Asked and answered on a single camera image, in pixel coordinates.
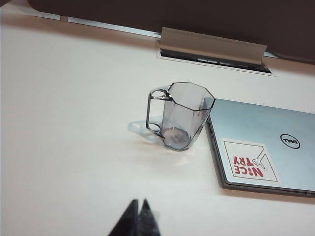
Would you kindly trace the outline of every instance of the mug handle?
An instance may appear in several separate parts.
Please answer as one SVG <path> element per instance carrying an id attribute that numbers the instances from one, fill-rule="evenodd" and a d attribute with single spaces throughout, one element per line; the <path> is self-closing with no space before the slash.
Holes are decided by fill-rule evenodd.
<path id="1" fill-rule="evenodd" d="M 148 130 L 150 130 L 151 132 L 153 132 L 155 135 L 158 135 L 159 137 L 165 139 L 165 137 L 161 134 L 161 127 L 159 124 L 157 123 L 150 123 L 149 119 L 150 119 L 150 105 L 151 105 L 151 100 L 152 99 L 157 99 L 157 100 L 162 100 L 162 101 L 173 101 L 173 98 L 170 96 L 169 92 L 167 91 L 169 88 L 169 86 L 164 86 L 164 87 L 160 87 L 157 89 L 154 89 L 152 91 L 150 91 L 149 93 L 149 97 L 148 97 L 148 107 L 147 107 L 147 120 L 146 120 L 146 127 Z M 164 94 L 162 96 L 152 96 L 153 93 L 155 92 L 163 92 Z M 153 124 L 155 126 L 158 127 L 158 130 L 153 130 L 150 128 L 149 124 Z"/>

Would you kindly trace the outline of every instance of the black object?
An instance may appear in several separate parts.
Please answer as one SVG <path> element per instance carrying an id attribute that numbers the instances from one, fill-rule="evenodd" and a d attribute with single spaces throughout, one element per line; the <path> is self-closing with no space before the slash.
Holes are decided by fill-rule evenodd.
<path id="1" fill-rule="evenodd" d="M 28 0 L 38 11 L 161 32 L 162 27 L 267 45 L 315 62 L 315 1 Z"/>
<path id="2" fill-rule="evenodd" d="M 222 66 L 240 68 L 240 69 L 245 69 L 245 70 L 253 70 L 253 71 L 259 71 L 259 72 L 265 72 L 265 73 L 271 74 L 271 71 L 265 66 L 264 63 L 261 63 L 261 65 L 257 65 L 257 64 L 247 63 L 247 62 L 207 57 L 207 56 L 195 55 L 195 54 L 190 54 L 190 53 L 176 52 L 176 51 L 166 50 L 166 49 L 161 49 L 161 56 L 167 57 L 167 58 L 176 58 L 176 59 L 182 59 L 182 60 L 202 62 L 202 63 L 213 64 L 213 65 L 222 65 Z"/>
<path id="3" fill-rule="evenodd" d="M 132 200 L 108 236 L 160 236 L 148 201 L 143 201 L 138 216 L 138 200 Z"/>
<path id="4" fill-rule="evenodd" d="M 0 0 L 0 7 L 7 4 L 8 2 L 10 2 L 11 0 Z"/>

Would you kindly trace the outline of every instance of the clear plastic mug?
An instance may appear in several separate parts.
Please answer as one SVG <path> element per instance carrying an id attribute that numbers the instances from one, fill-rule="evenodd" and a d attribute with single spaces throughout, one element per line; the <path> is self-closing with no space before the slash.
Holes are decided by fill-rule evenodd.
<path id="1" fill-rule="evenodd" d="M 161 123 L 149 121 L 152 99 L 165 102 Z M 214 100 L 206 88 L 191 82 L 154 89 L 149 93 L 146 127 L 161 137 L 167 147 L 187 150 L 197 140 Z"/>

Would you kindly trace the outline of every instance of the white table surface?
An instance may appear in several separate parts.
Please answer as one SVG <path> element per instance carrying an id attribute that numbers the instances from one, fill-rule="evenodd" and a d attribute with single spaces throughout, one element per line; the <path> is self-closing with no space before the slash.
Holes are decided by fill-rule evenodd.
<path id="1" fill-rule="evenodd" d="M 175 152 L 144 119 L 149 90 L 174 81 L 315 113 L 315 66 L 264 58 L 265 76 L 158 59 L 156 45 L 1 9 L 1 235 L 105 236 L 144 198 L 163 236 L 314 235 L 315 199 L 223 190 L 204 130 Z"/>

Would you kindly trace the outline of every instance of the sticker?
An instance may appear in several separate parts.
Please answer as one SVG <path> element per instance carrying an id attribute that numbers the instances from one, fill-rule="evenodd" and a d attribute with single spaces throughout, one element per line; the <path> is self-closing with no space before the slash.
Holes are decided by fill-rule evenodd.
<path id="1" fill-rule="evenodd" d="M 280 182 L 265 144 L 231 139 L 221 141 L 234 177 Z"/>

